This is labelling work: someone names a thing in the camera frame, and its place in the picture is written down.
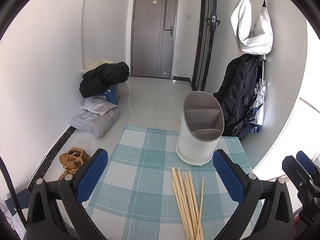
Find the tan boot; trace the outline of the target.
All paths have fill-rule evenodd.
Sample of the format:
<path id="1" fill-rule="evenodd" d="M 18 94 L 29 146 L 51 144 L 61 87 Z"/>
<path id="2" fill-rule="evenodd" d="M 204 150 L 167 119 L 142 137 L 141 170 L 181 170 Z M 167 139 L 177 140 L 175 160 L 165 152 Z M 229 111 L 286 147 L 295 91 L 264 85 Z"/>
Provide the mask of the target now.
<path id="1" fill-rule="evenodd" d="M 62 180 L 68 174 L 75 174 L 78 171 L 78 169 L 85 163 L 86 162 L 82 159 L 69 161 L 68 164 L 64 167 L 65 171 L 63 172 L 63 174 L 61 174 L 59 180 Z"/>
<path id="2" fill-rule="evenodd" d="M 83 148 L 72 147 L 68 152 L 63 153 L 59 156 L 59 162 L 66 166 L 70 161 L 82 160 L 85 163 L 88 162 L 90 156 Z"/>

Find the silver folded umbrella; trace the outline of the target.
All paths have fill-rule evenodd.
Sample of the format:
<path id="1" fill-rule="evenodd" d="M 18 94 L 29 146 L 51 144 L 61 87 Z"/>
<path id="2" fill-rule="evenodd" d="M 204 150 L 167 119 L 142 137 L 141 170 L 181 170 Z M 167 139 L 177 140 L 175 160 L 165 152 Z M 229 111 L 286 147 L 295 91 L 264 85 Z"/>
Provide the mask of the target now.
<path id="1" fill-rule="evenodd" d="M 264 66 L 267 61 L 267 55 L 260 55 L 262 63 L 261 78 L 257 81 L 254 88 L 253 103 L 246 116 L 246 131 L 250 133 L 259 133 L 265 114 L 266 80 L 264 78 Z"/>

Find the teal plaid placemat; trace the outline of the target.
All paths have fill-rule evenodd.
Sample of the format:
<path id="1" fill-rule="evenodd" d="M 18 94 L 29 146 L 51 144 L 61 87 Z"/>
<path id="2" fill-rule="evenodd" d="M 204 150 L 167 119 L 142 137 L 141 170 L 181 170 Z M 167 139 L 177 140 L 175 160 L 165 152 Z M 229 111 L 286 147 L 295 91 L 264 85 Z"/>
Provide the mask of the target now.
<path id="1" fill-rule="evenodd" d="M 214 239 L 236 210 L 212 163 L 190 166 L 177 156 L 179 133 L 126 126 L 87 206 L 107 239 L 185 239 L 172 188 L 171 168 L 190 170 L 200 204 L 204 177 L 202 229 Z"/>

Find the white grey utensil holder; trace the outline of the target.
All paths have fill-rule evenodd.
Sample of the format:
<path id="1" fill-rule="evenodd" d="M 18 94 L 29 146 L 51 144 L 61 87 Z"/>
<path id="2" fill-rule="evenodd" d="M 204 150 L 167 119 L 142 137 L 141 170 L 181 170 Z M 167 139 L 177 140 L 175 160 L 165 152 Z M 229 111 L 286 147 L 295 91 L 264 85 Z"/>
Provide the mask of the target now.
<path id="1" fill-rule="evenodd" d="M 225 127 L 222 108 L 217 99 L 203 91 L 190 92 L 183 102 L 178 157 L 193 166 L 208 163 Z"/>

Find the grey plastic parcel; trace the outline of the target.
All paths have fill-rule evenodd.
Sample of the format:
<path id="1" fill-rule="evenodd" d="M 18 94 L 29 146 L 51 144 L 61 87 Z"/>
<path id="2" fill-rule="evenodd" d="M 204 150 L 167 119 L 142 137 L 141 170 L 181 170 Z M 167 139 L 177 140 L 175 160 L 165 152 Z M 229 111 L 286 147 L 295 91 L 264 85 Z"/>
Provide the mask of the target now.
<path id="1" fill-rule="evenodd" d="M 119 109 L 114 108 L 103 116 L 89 111 L 82 111 L 75 116 L 70 125 L 78 130 L 91 133 L 100 139 L 114 125 L 119 115 Z"/>

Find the black backpack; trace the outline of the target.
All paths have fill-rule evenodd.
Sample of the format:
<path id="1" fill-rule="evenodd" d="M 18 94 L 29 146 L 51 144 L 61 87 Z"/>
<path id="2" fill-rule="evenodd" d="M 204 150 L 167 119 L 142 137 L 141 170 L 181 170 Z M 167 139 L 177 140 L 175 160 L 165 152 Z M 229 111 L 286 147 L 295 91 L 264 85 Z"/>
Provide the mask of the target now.
<path id="1" fill-rule="evenodd" d="M 224 118 L 223 136 L 242 140 L 246 131 L 246 116 L 254 101 L 254 88 L 261 78 L 262 62 L 258 55 L 243 54 L 227 66 L 222 85 L 213 94 Z"/>

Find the white plastic parcel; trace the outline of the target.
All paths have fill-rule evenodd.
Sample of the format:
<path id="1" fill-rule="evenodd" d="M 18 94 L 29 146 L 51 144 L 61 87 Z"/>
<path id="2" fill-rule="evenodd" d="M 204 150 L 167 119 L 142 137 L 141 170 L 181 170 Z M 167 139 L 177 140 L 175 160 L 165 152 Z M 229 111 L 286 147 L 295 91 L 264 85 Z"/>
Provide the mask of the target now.
<path id="1" fill-rule="evenodd" d="M 97 96 L 87 98 L 84 104 L 81 106 L 81 109 L 89 111 L 91 113 L 99 114 L 100 116 L 103 116 L 114 108 L 116 108 L 115 104 L 110 103 Z"/>

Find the white hanging bag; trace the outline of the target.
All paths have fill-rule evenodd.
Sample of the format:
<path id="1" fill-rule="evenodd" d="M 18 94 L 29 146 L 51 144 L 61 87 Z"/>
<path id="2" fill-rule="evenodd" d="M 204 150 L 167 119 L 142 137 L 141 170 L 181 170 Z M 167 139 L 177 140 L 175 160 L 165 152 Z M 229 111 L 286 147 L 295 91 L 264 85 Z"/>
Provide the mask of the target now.
<path id="1" fill-rule="evenodd" d="M 263 1 L 259 17 L 253 23 L 251 0 L 240 0 L 231 14 L 230 24 L 240 52 L 251 55 L 271 52 L 273 30 L 266 1 Z"/>

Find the blue cardboard box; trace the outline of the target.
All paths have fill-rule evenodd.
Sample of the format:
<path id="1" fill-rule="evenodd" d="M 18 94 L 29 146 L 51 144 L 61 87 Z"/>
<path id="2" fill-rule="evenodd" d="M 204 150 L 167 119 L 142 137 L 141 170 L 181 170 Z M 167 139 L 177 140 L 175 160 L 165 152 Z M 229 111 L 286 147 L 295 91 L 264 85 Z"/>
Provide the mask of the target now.
<path id="1" fill-rule="evenodd" d="M 96 97 L 106 100 L 114 105 L 118 104 L 118 85 L 112 85 L 107 90 L 96 95 Z"/>

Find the black jacket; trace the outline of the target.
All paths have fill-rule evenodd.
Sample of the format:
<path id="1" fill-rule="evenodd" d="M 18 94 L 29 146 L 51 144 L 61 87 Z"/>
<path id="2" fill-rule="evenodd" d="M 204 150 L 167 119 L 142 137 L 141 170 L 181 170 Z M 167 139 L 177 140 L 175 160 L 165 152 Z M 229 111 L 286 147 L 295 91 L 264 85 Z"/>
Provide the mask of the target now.
<path id="1" fill-rule="evenodd" d="M 86 72 L 80 83 L 80 93 L 84 99 L 104 92 L 112 85 L 125 82 L 129 78 L 129 67 L 125 62 L 104 63 Z"/>

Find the cream cloth bundle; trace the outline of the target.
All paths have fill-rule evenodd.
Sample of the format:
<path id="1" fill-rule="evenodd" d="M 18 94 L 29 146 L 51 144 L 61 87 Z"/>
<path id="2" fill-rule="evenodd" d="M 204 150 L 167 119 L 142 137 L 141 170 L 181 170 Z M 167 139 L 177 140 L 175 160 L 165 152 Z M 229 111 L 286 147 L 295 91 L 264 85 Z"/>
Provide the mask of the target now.
<path id="1" fill-rule="evenodd" d="M 102 64 L 113 64 L 113 61 L 109 61 L 109 60 L 103 60 L 103 59 L 99 59 L 97 61 L 94 61 L 92 64 L 90 64 L 89 66 L 85 67 L 82 70 L 82 74 L 86 74 L 87 72 L 90 72 L 92 70 L 94 70 L 95 68 L 99 67 Z"/>

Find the black framed glass door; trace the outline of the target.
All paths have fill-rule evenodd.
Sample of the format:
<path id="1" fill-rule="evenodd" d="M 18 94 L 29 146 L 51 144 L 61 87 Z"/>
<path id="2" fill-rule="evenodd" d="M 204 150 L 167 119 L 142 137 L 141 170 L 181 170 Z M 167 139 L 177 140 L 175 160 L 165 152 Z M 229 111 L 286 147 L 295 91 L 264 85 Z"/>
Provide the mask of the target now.
<path id="1" fill-rule="evenodd" d="M 201 0 L 196 56 L 191 80 L 193 90 L 204 91 L 208 77 L 217 19 L 217 0 Z"/>

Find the grey entrance door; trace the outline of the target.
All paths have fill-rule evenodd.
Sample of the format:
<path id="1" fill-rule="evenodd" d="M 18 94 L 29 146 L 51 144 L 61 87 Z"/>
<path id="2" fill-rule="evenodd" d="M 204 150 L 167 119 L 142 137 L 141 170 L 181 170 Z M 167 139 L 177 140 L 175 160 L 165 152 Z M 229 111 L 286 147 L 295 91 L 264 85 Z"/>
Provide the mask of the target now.
<path id="1" fill-rule="evenodd" d="M 172 78 L 178 0 L 134 0 L 131 73 Z"/>

